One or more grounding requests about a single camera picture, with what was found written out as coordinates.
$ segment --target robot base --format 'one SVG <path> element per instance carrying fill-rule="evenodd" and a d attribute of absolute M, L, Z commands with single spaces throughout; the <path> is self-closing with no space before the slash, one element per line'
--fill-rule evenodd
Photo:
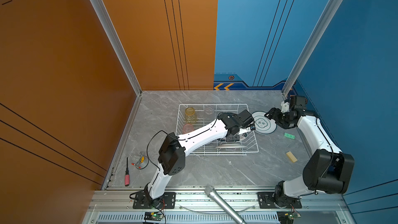
<path fill-rule="evenodd" d="M 134 209 L 151 209 L 157 207 L 158 209 L 164 208 L 172 209 L 175 207 L 176 193 L 175 192 L 165 192 L 163 196 L 156 199 L 150 198 L 148 194 L 148 185 L 145 186 L 144 192 L 138 192 L 135 194 L 135 200 L 132 208 Z"/>
<path fill-rule="evenodd" d="M 302 208 L 300 199 L 288 197 L 283 192 L 284 181 L 275 186 L 274 192 L 257 192 L 260 208 Z"/>

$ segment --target yellow chevron arrow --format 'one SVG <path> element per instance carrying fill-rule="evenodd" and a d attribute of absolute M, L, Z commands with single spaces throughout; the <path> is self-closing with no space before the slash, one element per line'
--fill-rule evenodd
<path fill-rule="evenodd" d="M 218 87 L 221 86 L 223 83 L 218 84 L 214 89 L 219 90 Z"/>
<path fill-rule="evenodd" d="M 229 87 L 232 86 L 233 83 L 229 84 L 228 86 L 224 87 L 225 90 L 229 90 Z"/>

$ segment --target microphone head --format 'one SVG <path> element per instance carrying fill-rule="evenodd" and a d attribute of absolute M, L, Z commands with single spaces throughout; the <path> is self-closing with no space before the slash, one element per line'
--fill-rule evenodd
<path fill-rule="evenodd" d="M 207 196 L 209 196 L 210 193 L 213 191 L 213 189 L 214 189 L 214 187 L 212 187 L 212 186 L 210 186 L 210 185 L 207 185 L 206 188 L 205 188 L 205 194 L 206 194 Z"/>

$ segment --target white arm segment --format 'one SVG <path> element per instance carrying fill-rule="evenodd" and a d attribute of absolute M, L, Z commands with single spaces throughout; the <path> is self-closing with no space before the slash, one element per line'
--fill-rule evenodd
<path fill-rule="evenodd" d="M 308 142 L 308 146 L 311 149 L 311 154 L 314 154 L 317 149 L 325 149 L 328 152 L 332 152 L 333 149 L 333 153 L 341 152 L 340 148 L 333 143 L 328 134 L 325 132 L 320 120 L 317 117 L 300 117 L 297 122 L 297 126 L 303 132 L 306 141 Z M 308 187 L 304 183 L 302 176 L 284 182 L 283 191 L 285 192 L 285 195 L 293 198 L 300 198 L 301 195 L 307 195 L 314 192 L 308 189 Z"/>
<path fill-rule="evenodd" d="M 179 135 L 178 140 L 181 146 L 185 147 L 185 156 L 188 156 L 191 152 L 208 142 L 225 137 L 227 132 L 228 130 L 225 129 L 225 124 L 221 120 L 216 119 L 210 124 L 193 132 Z M 239 130 L 239 134 L 243 134 L 245 132 L 250 132 L 250 127 L 246 129 L 241 128 Z M 163 167 L 160 163 L 158 164 L 158 167 L 160 168 L 160 171 L 157 170 L 152 181 L 148 184 L 149 195 L 152 199 L 161 197 L 164 194 L 164 190 L 172 178 L 171 175 L 164 174 Z"/>

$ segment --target gray marble tabletop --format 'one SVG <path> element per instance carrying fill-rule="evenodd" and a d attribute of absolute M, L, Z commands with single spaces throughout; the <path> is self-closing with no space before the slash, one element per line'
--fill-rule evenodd
<path fill-rule="evenodd" d="M 280 108 L 283 101 L 280 91 L 144 91 L 127 143 L 118 163 L 115 179 L 109 187 L 124 187 L 126 157 L 146 148 L 152 136 L 160 130 L 176 131 L 180 104 L 247 104 L 250 112 L 267 112 Z M 284 133 L 296 136 L 292 140 Z M 157 164 L 158 151 L 164 133 L 158 134 L 149 145 L 148 154 Z M 302 174 L 309 155 L 296 128 L 284 130 L 277 127 L 268 135 L 256 134 L 259 152 L 247 156 L 188 156 L 185 168 L 174 175 L 168 186 L 275 186 L 281 180 L 291 180 Z M 292 163 L 286 156 L 291 151 L 297 158 Z M 144 187 L 153 177 L 156 167 L 149 165 L 142 170 L 129 164 L 130 187 Z"/>

